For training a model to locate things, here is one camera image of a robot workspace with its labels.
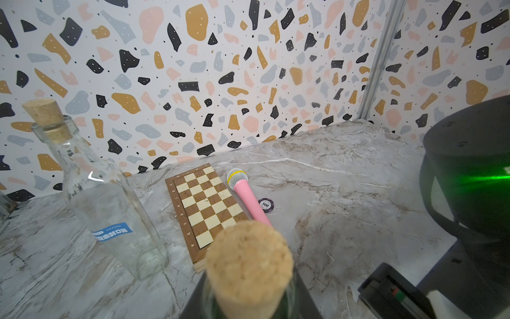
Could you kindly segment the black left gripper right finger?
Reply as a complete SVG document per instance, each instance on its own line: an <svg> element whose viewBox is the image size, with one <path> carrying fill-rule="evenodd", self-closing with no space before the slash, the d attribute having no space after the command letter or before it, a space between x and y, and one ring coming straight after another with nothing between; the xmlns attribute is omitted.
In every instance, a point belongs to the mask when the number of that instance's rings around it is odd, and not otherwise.
<svg viewBox="0 0 510 319"><path fill-rule="evenodd" d="M294 271L294 281L296 284L296 305L297 318L299 319L322 319L308 288L305 286L299 272Z"/></svg>

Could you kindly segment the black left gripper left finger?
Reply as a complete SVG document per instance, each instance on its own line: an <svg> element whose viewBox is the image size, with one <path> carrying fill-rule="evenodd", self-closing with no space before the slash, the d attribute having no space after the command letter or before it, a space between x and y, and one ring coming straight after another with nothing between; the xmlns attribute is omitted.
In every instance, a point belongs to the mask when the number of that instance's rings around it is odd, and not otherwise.
<svg viewBox="0 0 510 319"><path fill-rule="evenodd" d="M202 275L179 318L211 318L211 286L207 275Z"/></svg>

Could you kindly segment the clear glass bottle with cork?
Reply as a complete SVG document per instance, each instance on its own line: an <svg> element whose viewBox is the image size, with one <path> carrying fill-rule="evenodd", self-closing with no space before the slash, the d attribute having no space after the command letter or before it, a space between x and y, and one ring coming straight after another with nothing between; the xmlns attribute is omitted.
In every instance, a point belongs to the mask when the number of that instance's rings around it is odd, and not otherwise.
<svg viewBox="0 0 510 319"><path fill-rule="evenodd" d="M221 231L205 260L204 318L297 318L294 260L284 237L258 221Z"/></svg>

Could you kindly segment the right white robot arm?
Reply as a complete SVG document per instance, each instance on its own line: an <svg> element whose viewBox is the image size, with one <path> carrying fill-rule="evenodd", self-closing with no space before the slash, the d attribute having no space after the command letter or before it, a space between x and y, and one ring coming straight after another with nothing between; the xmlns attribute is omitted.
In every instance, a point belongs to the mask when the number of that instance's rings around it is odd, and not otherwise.
<svg viewBox="0 0 510 319"><path fill-rule="evenodd" d="M509 97L469 106L427 131L426 211L456 238L422 279L470 318L509 317Z"/></svg>

